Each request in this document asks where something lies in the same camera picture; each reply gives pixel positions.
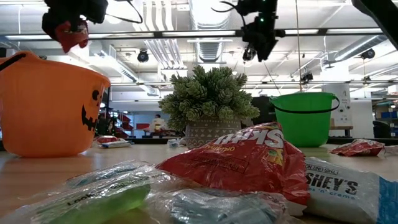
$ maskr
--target succulent plant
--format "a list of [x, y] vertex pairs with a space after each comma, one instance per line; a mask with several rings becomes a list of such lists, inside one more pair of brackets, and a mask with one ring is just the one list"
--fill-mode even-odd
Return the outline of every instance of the succulent plant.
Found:
[[197, 66], [193, 72], [192, 77], [173, 75], [174, 92], [159, 102], [162, 111], [170, 114], [169, 127], [181, 130], [204, 116], [223, 121], [259, 116], [251, 104], [251, 94], [241, 90], [248, 80], [246, 75], [235, 77], [228, 67], [205, 72]]

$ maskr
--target jack-o'-lantern face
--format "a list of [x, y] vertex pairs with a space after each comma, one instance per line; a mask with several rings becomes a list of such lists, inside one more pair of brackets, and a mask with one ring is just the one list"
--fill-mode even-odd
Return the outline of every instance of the jack-o'-lantern face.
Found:
[[[94, 107], [96, 108], [96, 111], [98, 111], [101, 101], [102, 101], [102, 95], [100, 95], [100, 91], [93, 90], [91, 94], [90, 105], [88, 106]], [[87, 125], [87, 129], [89, 131], [94, 131], [97, 125], [97, 119], [96, 119], [97, 114], [93, 114], [93, 116], [95, 116], [95, 119], [92, 116], [87, 118], [87, 111], [85, 105], [83, 104], [83, 107], [81, 108], [81, 121], [83, 122], [83, 125]]]

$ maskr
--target red candy wrapper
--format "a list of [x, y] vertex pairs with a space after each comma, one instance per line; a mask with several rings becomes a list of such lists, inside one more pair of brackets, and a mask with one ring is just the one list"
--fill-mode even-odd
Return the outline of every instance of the red candy wrapper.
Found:
[[79, 45], [80, 48], [85, 48], [88, 44], [88, 26], [86, 21], [80, 20], [77, 32], [71, 32], [70, 28], [70, 22], [66, 21], [55, 29], [57, 40], [61, 43], [65, 53], [76, 45]]
[[331, 150], [330, 153], [339, 156], [377, 156], [383, 149], [383, 143], [372, 140], [355, 139], [351, 143], [344, 144]]
[[115, 136], [101, 136], [101, 137], [98, 137], [97, 142], [103, 144], [103, 143], [108, 143], [108, 142], [115, 142], [117, 140], [119, 140], [119, 139]]
[[157, 168], [215, 189], [280, 193], [301, 205], [310, 196], [304, 154], [284, 140], [277, 123], [222, 136]]

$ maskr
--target white patterned pot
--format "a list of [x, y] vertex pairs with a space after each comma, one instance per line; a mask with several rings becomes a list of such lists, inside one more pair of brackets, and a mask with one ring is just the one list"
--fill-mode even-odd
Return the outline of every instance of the white patterned pot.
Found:
[[193, 149], [202, 146], [212, 140], [233, 134], [241, 129], [241, 121], [220, 121], [215, 118], [201, 118], [196, 122], [190, 122], [185, 130], [185, 140], [187, 147]]

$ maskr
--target desk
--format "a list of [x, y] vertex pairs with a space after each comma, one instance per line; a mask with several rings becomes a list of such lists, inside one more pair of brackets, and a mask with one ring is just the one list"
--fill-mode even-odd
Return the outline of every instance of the desk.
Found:
[[[315, 156], [352, 169], [372, 171], [389, 180], [398, 179], [398, 156], [340, 157], [327, 153], [327, 149], [333, 147], [326, 145], [302, 151], [309, 157]], [[32, 199], [18, 198], [53, 189], [76, 175], [131, 159], [158, 163], [185, 150], [182, 147], [169, 148], [167, 145], [136, 144], [120, 149], [93, 148], [76, 157], [55, 159], [25, 159], [0, 152], [0, 217], [34, 202]], [[337, 223], [310, 216], [303, 217], [303, 220], [311, 224]]]

